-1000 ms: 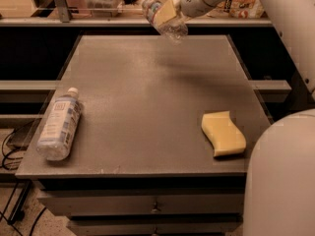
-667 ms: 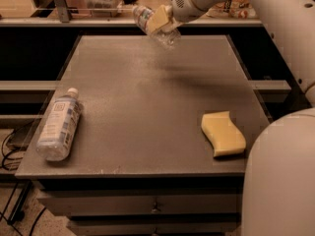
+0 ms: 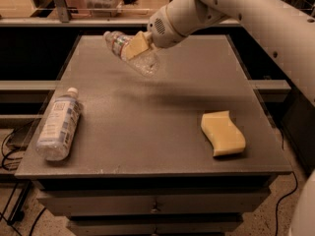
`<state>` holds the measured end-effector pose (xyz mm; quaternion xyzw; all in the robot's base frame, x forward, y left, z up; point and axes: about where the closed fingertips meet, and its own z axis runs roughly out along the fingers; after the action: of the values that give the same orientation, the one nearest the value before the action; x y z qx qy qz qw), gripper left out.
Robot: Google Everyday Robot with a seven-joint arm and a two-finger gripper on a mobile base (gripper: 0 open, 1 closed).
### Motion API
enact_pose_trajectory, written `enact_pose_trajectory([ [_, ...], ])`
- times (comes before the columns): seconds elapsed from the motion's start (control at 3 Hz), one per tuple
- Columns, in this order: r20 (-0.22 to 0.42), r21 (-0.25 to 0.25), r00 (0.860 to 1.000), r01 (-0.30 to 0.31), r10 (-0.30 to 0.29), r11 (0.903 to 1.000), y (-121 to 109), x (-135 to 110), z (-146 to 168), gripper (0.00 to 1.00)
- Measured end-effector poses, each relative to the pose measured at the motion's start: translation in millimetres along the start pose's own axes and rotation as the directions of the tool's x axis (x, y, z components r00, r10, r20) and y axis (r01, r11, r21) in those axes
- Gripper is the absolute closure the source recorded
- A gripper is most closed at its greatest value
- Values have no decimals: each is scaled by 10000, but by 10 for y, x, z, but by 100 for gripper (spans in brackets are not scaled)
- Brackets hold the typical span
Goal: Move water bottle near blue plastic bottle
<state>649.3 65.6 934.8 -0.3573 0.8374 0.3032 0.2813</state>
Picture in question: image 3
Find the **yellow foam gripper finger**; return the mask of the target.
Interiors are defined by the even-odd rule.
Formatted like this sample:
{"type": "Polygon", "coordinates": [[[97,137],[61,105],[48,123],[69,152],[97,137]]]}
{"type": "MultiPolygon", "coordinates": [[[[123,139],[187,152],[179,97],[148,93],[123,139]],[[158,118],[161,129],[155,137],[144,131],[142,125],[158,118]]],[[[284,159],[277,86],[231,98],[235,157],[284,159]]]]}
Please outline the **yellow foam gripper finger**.
{"type": "Polygon", "coordinates": [[[123,49],[123,57],[131,60],[151,48],[152,34],[149,31],[139,31],[123,49]]]}

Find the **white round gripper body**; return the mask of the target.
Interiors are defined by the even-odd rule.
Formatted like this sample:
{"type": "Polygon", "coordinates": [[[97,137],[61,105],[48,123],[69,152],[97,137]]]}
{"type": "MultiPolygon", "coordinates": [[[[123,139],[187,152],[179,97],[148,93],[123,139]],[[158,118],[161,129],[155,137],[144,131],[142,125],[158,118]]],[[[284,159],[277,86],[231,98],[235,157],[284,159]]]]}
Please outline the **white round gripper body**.
{"type": "Polygon", "coordinates": [[[208,7],[200,0],[172,0],[149,19],[147,30],[158,48],[169,48],[201,29],[208,19],[208,7]]]}

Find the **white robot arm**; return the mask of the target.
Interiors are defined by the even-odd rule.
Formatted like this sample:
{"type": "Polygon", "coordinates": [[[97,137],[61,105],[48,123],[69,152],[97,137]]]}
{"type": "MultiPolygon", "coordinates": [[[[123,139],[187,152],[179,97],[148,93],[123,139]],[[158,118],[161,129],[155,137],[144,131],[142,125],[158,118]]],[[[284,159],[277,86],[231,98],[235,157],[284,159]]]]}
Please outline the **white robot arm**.
{"type": "Polygon", "coordinates": [[[124,57],[169,48],[196,30],[238,21],[294,85],[315,104],[315,21],[282,0],[172,0],[131,38],[124,57]]]}

